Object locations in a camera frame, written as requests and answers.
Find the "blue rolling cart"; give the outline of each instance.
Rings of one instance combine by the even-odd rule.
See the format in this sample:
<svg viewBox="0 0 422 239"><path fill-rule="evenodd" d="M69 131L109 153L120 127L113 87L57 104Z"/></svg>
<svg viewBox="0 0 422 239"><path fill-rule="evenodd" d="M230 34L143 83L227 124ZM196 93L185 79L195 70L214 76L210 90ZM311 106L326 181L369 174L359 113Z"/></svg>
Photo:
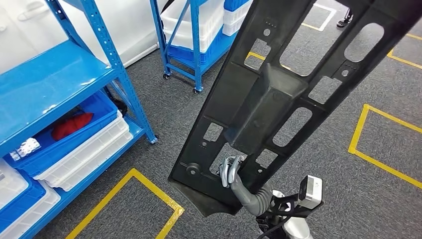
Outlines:
<svg viewBox="0 0 422 239"><path fill-rule="evenodd" d="M57 189L60 202L21 238L37 234L143 135L150 143L157 141L94 0L67 2L85 13L110 65L91 53L56 0L46 2L69 40L0 75L0 155L18 148L107 84L113 86L136 118L124 118L133 140L71 191Z"/></svg>
<svg viewBox="0 0 422 239"><path fill-rule="evenodd" d="M171 70L179 72L180 74L188 77L189 79L195 82L195 88L193 92L195 94L199 94L203 90L202 87L202 75L207 71L218 59L220 59L231 47L237 33L233 34L232 36L222 35L221 39L211 53L211 55L207 58L205 63L201 63L201 54L200 54L200 46L199 46L199 25L198 25L198 16L199 16L199 6L205 3L207 0L187 0L185 7L180 14L179 20L176 23L176 27L173 31L172 36L169 39L169 43L166 43L166 38L163 32L163 26L161 23L160 12L157 4L157 0L150 0L151 8L152 8L152 15L154 17L155 29L158 35L158 42L160 44L160 52L161 58L163 60L164 66L164 79L169 79ZM188 6L191 6L191 16L192 16L192 33L193 33L193 44L194 44L194 60L186 60L182 58L175 58L169 55L169 48L173 41L174 36L176 35L177 29L182 22L183 16L185 15ZM186 72L185 70L180 69L179 67L171 64L170 60L174 60L177 62L182 63L183 65L193 69L194 75Z"/></svg>

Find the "red cloth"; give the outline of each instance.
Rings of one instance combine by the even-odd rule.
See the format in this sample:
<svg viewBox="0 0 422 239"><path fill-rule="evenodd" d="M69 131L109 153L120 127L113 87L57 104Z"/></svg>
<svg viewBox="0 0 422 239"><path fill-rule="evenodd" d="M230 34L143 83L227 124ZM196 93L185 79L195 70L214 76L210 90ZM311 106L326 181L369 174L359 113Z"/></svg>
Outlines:
<svg viewBox="0 0 422 239"><path fill-rule="evenodd" d="M51 132L51 136L54 140L59 141L86 126L91 121L93 115L93 113L83 113L77 116L73 116L67 119L64 123L54 127L53 131Z"/></svg>

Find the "shelf caster wheel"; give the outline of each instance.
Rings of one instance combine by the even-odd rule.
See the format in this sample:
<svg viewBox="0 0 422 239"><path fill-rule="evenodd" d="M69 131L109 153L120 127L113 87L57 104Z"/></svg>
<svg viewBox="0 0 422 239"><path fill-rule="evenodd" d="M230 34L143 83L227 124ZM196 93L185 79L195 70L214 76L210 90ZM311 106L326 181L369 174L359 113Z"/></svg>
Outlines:
<svg viewBox="0 0 422 239"><path fill-rule="evenodd" d="M151 144L156 144L157 142L158 142L158 139L159 139L160 137L158 136L158 135L155 135L155 139L153 140L153 141L151 141L150 143Z"/></svg>

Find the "white camera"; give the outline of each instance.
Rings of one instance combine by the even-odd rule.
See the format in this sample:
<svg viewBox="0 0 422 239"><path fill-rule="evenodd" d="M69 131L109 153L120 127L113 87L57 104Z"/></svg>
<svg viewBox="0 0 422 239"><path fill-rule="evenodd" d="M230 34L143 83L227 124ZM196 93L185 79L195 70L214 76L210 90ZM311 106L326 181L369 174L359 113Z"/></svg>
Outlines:
<svg viewBox="0 0 422 239"><path fill-rule="evenodd" d="M308 209L314 209L322 201L322 179L306 176L299 188L298 204Z"/></svg>

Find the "blue plastic bin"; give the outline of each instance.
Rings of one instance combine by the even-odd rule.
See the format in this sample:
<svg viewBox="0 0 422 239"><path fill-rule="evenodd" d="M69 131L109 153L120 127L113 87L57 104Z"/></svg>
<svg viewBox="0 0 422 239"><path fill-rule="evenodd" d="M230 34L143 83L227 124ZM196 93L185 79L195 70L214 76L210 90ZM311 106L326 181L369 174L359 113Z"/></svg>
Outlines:
<svg viewBox="0 0 422 239"><path fill-rule="evenodd" d="M28 182L28 187L16 198L0 209L0 232L18 219L23 213L38 202L46 193L45 189L24 172L20 172Z"/></svg>
<svg viewBox="0 0 422 239"><path fill-rule="evenodd" d="M225 0L224 9L228 11L235 11L249 0Z"/></svg>
<svg viewBox="0 0 422 239"><path fill-rule="evenodd" d="M10 154L5 155L3 159L13 168L23 170L29 176L34 177L44 172L117 118L117 107L102 92L95 93L79 105L84 112L94 113L91 122L86 126L59 141L55 141L51 137L52 129L50 129L35 137L41 145L36 151L18 161L13 160Z"/></svg>
<svg viewBox="0 0 422 239"><path fill-rule="evenodd" d="M211 45L208 47L208 50L205 53L200 53L201 64L205 65L208 59L212 56L212 53L219 48L219 42L223 37L223 28L218 31L218 34L215 36ZM185 59L188 61L194 61L194 51L182 47L182 46L170 46L169 55L175 59Z"/></svg>

